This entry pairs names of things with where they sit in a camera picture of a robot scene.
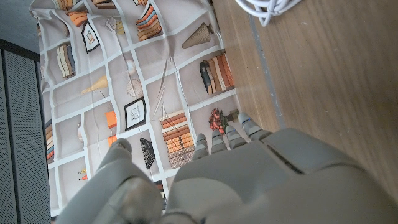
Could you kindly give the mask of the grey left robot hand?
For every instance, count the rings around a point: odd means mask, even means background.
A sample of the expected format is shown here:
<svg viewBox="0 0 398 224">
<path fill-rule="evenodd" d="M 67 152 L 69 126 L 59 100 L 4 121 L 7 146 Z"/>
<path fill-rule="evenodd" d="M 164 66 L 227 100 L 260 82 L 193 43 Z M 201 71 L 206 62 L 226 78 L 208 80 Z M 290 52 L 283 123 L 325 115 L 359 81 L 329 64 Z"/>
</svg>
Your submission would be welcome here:
<svg viewBox="0 0 398 224">
<path fill-rule="evenodd" d="M 57 223 L 396 223 L 397 203 L 354 159 L 296 129 L 197 136 L 163 199 L 115 141 Z"/>
</svg>

